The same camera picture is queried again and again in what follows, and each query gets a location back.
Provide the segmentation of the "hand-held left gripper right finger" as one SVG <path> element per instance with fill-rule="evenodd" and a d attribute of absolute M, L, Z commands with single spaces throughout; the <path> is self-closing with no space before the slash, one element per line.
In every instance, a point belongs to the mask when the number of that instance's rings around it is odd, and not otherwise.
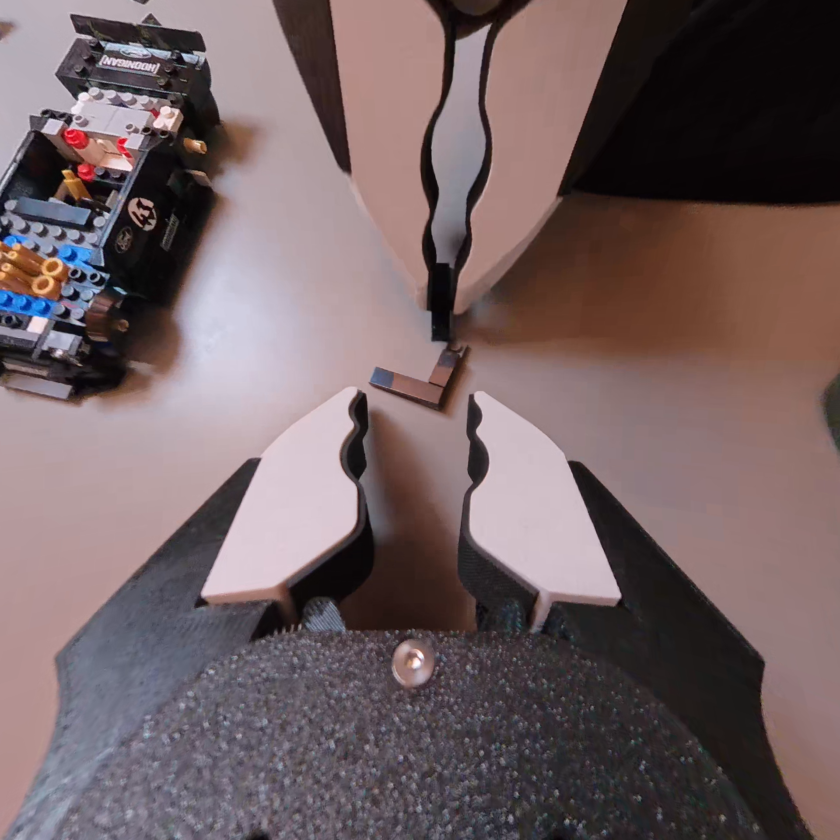
<path fill-rule="evenodd" d="M 539 631 L 555 604 L 622 593 L 563 450 L 488 393 L 470 395 L 459 578 L 488 609 L 518 602 Z"/>

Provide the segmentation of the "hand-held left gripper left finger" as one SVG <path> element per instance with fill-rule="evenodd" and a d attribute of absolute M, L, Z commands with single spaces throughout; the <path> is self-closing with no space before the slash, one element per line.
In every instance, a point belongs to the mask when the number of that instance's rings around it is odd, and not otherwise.
<path fill-rule="evenodd" d="M 370 574 L 366 395 L 346 387 L 263 452 L 203 588 L 209 605 L 269 601 L 285 621 L 325 585 L 335 601 Z"/>

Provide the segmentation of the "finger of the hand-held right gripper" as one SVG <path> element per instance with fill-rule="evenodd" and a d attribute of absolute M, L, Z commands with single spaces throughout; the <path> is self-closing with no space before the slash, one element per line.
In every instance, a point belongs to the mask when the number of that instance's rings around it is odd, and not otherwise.
<path fill-rule="evenodd" d="M 563 176 L 623 16 L 624 1 L 535 1 L 490 48 L 490 166 L 469 219 L 455 313 L 487 292 L 560 202 Z"/>
<path fill-rule="evenodd" d="M 424 240 L 435 183 L 428 130 L 448 94 L 455 13 L 447 2 L 332 1 L 350 179 L 415 303 L 427 308 Z"/>

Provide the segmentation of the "black lego plate strip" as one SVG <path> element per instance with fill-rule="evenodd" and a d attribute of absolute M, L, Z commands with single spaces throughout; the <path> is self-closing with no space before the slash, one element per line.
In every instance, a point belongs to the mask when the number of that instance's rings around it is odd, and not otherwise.
<path fill-rule="evenodd" d="M 435 411 L 443 409 L 445 388 L 430 381 L 421 381 L 377 366 L 371 374 L 369 384 L 378 390 Z"/>
<path fill-rule="evenodd" d="M 437 262 L 429 271 L 427 310 L 431 312 L 432 341 L 451 343 L 454 340 L 454 308 L 457 278 L 452 266 Z"/>

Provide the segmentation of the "thin grey lego piece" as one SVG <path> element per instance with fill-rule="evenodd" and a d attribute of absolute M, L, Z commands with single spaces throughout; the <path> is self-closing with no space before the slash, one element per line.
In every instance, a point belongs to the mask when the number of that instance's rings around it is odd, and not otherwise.
<path fill-rule="evenodd" d="M 428 383 L 437 387 L 441 392 L 454 383 L 455 375 L 464 362 L 469 346 L 465 343 L 449 343 L 443 348 L 437 358 L 432 374 L 428 377 Z"/>

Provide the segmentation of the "lego car model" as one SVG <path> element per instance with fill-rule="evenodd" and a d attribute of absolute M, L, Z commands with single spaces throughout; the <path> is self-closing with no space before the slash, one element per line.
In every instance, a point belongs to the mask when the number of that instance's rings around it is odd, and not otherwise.
<path fill-rule="evenodd" d="M 2 387 L 63 401 L 123 381 L 134 312 L 166 302 L 214 199 L 220 123 L 199 32 L 70 20 L 72 107 L 29 117 L 1 184 Z"/>

